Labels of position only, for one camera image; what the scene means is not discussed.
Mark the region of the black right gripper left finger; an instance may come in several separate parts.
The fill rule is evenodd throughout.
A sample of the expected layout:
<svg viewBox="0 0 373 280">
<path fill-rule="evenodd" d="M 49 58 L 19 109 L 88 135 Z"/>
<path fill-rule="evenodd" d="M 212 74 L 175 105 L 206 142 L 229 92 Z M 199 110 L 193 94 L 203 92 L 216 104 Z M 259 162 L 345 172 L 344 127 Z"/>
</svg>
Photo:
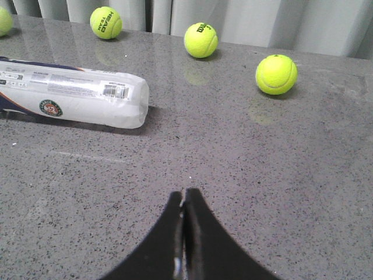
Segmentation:
<svg viewBox="0 0 373 280">
<path fill-rule="evenodd" d="M 103 279 L 182 279 L 182 195 L 172 192 L 143 241 Z"/>
</svg>

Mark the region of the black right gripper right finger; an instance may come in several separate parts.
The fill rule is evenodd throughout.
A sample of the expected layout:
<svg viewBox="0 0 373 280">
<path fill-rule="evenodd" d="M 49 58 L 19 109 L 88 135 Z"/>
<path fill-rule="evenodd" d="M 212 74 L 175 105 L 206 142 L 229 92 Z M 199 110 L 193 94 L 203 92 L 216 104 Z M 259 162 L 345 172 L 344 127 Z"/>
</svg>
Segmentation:
<svg viewBox="0 0 373 280">
<path fill-rule="evenodd" d="M 226 232 L 201 191 L 190 188 L 184 201 L 188 279 L 277 279 Z"/>
</svg>

